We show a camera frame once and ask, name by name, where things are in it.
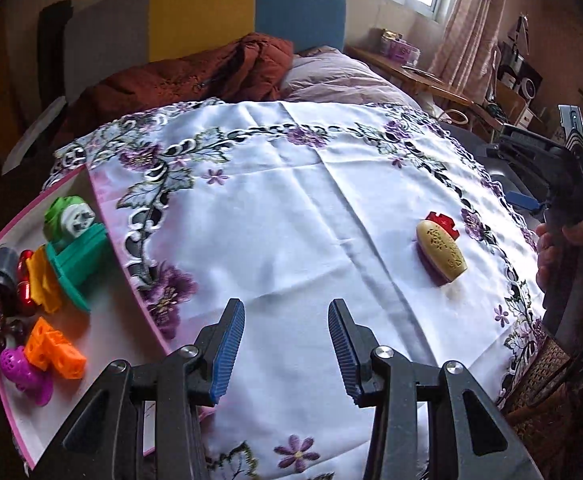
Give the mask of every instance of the pink curtain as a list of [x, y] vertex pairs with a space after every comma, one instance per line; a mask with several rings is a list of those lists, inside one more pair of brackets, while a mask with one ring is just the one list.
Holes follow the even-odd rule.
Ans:
[[482, 104], [505, 0], [456, 0], [430, 72]]

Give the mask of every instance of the blue headboard panel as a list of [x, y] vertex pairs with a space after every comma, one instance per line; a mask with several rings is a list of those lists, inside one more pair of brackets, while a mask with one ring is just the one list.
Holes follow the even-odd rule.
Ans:
[[255, 31], [293, 41], [295, 52], [345, 47], [346, 0], [256, 0]]

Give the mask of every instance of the bed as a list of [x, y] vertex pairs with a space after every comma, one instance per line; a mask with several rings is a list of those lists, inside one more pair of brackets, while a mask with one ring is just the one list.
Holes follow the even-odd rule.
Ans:
[[[61, 24], [62, 55], [50, 58], [63, 81], [41, 86], [71, 104], [118, 70], [254, 31], [303, 54], [286, 100], [125, 116], [58, 150], [48, 182], [86, 166], [164, 352], [215, 322], [227, 298], [243, 301], [234, 375], [203, 428], [213, 478], [361, 477], [373, 413], [345, 394], [334, 298], [416, 362], [462, 361], [500, 404], [543, 341], [534, 235], [455, 138], [340, 53], [345, 11], [345, 0], [105, 0]], [[455, 220], [469, 266], [443, 287], [414, 243], [431, 211]], [[426, 426], [420, 409], [423, 467]]]

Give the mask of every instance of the red bottle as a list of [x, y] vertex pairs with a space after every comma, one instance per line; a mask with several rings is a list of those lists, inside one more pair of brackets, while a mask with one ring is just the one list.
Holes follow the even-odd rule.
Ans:
[[24, 316], [33, 316], [38, 305], [31, 299], [31, 285], [29, 282], [29, 269], [27, 260], [33, 256], [33, 251], [24, 250], [18, 260], [18, 310]]

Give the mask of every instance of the orange toy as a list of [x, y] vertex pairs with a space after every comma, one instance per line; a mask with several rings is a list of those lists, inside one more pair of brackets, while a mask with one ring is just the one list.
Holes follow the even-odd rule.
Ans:
[[41, 370], [49, 363], [65, 379], [82, 379], [87, 359], [60, 332], [43, 318], [38, 318], [24, 349], [27, 360]]
[[27, 344], [24, 346], [24, 356], [27, 361], [40, 370], [46, 370], [49, 367], [49, 356], [45, 353], [43, 344], [45, 334], [52, 330], [53, 327], [43, 317], [39, 317], [29, 339], [27, 339]]

